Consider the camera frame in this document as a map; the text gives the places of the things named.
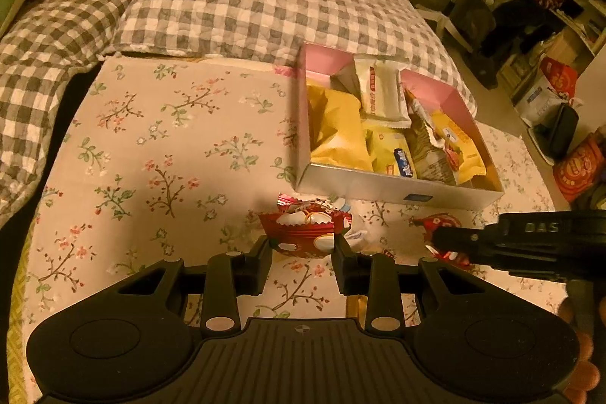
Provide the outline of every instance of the black pants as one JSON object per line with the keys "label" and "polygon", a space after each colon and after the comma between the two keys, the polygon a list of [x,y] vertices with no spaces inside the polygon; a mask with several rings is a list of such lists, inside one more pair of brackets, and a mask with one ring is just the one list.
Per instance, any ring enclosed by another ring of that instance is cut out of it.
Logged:
{"label": "black pants", "polygon": [[[480,47],[484,57],[493,57],[524,33],[526,27],[541,27],[547,20],[548,10],[539,6],[534,0],[514,0],[501,4],[493,11],[496,28],[488,34]],[[553,31],[537,33],[532,44],[551,36]]]}
{"label": "black pants", "polygon": [[545,14],[547,18],[545,24],[526,36],[522,40],[522,43],[520,43],[520,52],[522,54],[528,54],[537,43],[547,40],[554,33],[560,33],[560,31],[566,28],[566,23],[551,11],[547,11]]}

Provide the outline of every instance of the yellow snack package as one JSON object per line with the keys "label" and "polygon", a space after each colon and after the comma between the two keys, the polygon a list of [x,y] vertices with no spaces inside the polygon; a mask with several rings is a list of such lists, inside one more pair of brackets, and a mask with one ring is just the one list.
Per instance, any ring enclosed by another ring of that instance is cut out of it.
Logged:
{"label": "yellow snack package", "polygon": [[349,93],[307,86],[311,161],[372,172],[360,118],[360,101]]}
{"label": "yellow snack package", "polygon": [[366,147],[376,173],[417,178],[408,143],[400,131],[368,124],[364,128]]}
{"label": "yellow snack package", "polygon": [[457,184],[465,183],[476,175],[486,175],[486,165],[473,140],[440,110],[431,114],[435,133],[446,141],[444,150]]}

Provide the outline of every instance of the red candy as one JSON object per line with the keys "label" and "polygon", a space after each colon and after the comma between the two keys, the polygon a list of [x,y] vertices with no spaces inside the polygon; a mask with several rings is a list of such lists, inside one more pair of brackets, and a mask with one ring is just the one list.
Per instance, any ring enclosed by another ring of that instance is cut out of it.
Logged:
{"label": "red candy", "polygon": [[351,226],[351,214],[322,200],[278,196],[278,211],[259,214],[272,248],[286,256],[322,258],[334,249],[334,235]]}

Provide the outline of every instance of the white snack package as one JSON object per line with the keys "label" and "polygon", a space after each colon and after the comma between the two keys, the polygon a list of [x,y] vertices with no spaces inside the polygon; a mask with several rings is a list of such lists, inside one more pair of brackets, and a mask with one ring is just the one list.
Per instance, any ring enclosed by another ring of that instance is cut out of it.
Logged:
{"label": "white snack package", "polygon": [[408,129],[411,125],[399,63],[355,55],[337,78],[362,103],[362,119],[371,125]]}

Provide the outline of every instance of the bed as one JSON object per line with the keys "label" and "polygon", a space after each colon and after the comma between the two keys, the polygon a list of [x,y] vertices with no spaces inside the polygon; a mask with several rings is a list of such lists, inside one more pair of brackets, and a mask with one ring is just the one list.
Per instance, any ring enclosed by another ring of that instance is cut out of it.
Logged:
{"label": "bed", "polygon": [[[15,179],[25,192],[12,201],[2,230],[2,238],[5,231],[13,237],[6,280],[13,285],[11,403],[37,396],[23,352],[31,330],[54,310],[163,257],[203,264],[227,249],[246,250],[260,233],[255,211],[272,207],[279,192],[294,193],[290,101],[304,42],[398,57],[456,87],[476,111],[452,59],[408,0],[124,0],[120,6],[117,28],[100,50],[107,56],[101,72],[71,73],[45,95],[45,132],[30,159],[36,172],[15,168],[31,178]],[[15,26],[27,30],[26,19],[27,13]],[[96,62],[95,55],[83,72]],[[71,77],[73,92],[61,99]],[[51,139],[55,118],[62,125]],[[500,212],[553,207],[521,140],[483,132],[502,157],[502,172],[515,171],[506,183],[509,195],[473,213],[353,203],[369,242],[414,263],[425,255],[423,225],[436,214],[480,226]],[[51,143],[61,147],[52,167],[45,159],[53,155]],[[528,184],[539,191],[537,199],[524,193]],[[243,318],[345,314],[325,261],[280,258],[272,276],[260,299],[242,300]],[[563,291],[542,292],[543,286],[519,282],[511,289],[554,309]],[[198,307],[192,300],[192,323]]]}
{"label": "bed", "polygon": [[[262,234],[257,212],[293,190],[296,74],[269,63],[108,58],[77,111],[47,181],[13,290],[8,333],[11,403],[39,396],[24,359],[34,327],[56,310],[160,259],[206,264],[247,251]],[[553,209],[523,141],[481,125],[505,195],[484,211],[347,201],[365,248],[400,264],[427,255],[437,224],[481,228],[502,212]],[[332,197],[336,207],[344,198]],[[475,268],[526,300],[555,311],[564,287]],[[185,320],[199,323],[199,297]],[[413,300],[404,299],[409,323]],[[264,293],[240,297],[250,317],[343,317],[328,259],[275,253]]]}
{"label": "bed", "polygon": [[[0,330],[14,273],[63,135],[132,0],[38,0],[0,37]],[[0,365],[0,400],[7,396]]]}

